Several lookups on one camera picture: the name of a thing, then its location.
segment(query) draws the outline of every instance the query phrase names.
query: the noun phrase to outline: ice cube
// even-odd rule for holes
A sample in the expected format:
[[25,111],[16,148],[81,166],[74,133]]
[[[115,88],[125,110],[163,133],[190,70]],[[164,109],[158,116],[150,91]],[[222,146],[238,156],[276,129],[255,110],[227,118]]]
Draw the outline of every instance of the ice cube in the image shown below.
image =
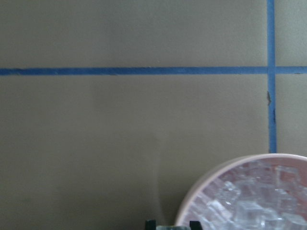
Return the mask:
[[240,180],[235,182],[235,186],[240,189],[241,194],[239,200],[255,200],[258,198],[256,187],[256,181],[253,178],[246,180]]
[[190,221],[199,221],[199,217],[197,217],[195,214],[193,214],[191,212],[191,210],[189,209],[186,213],[186,215],[184,216],[184,220],[182,222],[183,226],[189,226]]
[[216,198],[228,209],[233,209],[233,204],[240,196],[241,191],[230,181],[226,181],[224,186],[217,192]]
[[215,198],[217,191],[223,186],[224,186],[224,181],[217,178],[204,188],[203,193],[205,193],[205,195],[207,195],[210,198]]
[[245,174],[262,183],[273,182],[273,170],[270,164],[264,161],[252,161],[248,163]]
[[277,203],[277,196],[275,186],[272,184],[256,184],[257,194],[259,195],[257,202],[262,207],[275,207]]
[[203,230],[216,230],[215,226],[206,218],[201,218],[200,222]]
[[246,229],[230,220],[221,228],[221,230],[246,230]]
[[230,171],[227,171],[227,172],[223,173],[219,178],[222,181],[231,181],[231,182],[233,182],[236,179],[236,176],[234,175],[234,172],[232,170],[230,170]]
[[206,208],[207,208],[206,206],[193,204],[191,205],[189,212],[195,216],[202,216]]
[[296,209],[296,214],[304,217],[305,219],[307,218],[307,203],[298,203],[297,204],[297,209]]
[[303,200],[303,201],[307,201],[307,187],[299,185],[298,187],[295,188],[295,195]]
[[234,176],[234,180],[244,180],[247,178],[247,169],[249,164],[245,163],[233,168],[230,172]]
[[228,211],[218,200],[213,200],[208,204],[208,206],[213,208],[225,220],[229,220],[232,217],[232,213]]
[[245,229],[260,229],[263,208],[253,201],[238,201],[235,222]]
[[275,168],[276,171],[276,186],[277,188],[284,189],[286,191],[293,191],[299,186],[300,176],[297,168],[278,165]]
[[276,210],[280,213],[287,212],[287,213],[295,213],[297,207],[297,199],[288,194],[283,189],[276,190],[277,196],[277,205]]
[[220,229],[227,222],[213,207],[208,207],[204,210],[202,217],[205,217],[217,229]]
[[193,203],[196,205],[207,205],[211,199],[204,193],[197,194]]
[[156,230],[191,230],[190,227],[186,226],[162,226],[159,225],[156,227]]
[[263,210],[262,226],[264,230],[282,230],[284,220],[272,208]]
[[299,215],[291,213],[282,214],[285,223],[284,230],[307,230],[307,222]]

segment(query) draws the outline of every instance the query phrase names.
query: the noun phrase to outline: blue tape line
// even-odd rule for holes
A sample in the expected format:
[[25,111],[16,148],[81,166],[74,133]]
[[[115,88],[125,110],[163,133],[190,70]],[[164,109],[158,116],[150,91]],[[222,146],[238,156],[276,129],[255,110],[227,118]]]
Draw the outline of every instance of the blue tape line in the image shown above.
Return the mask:
[[277,152],[276,137],[276,98],[275,98],[275,14],[274,0],[267,0],[267,34],[268,34],[268,93],[269,104],[269,143],[270,153]]
[[267,67],[140,67],[0,69],[0,75],[266,74]]
[[301,74],[307,73],[306,66],[282,66],[275,68],[276,74]]

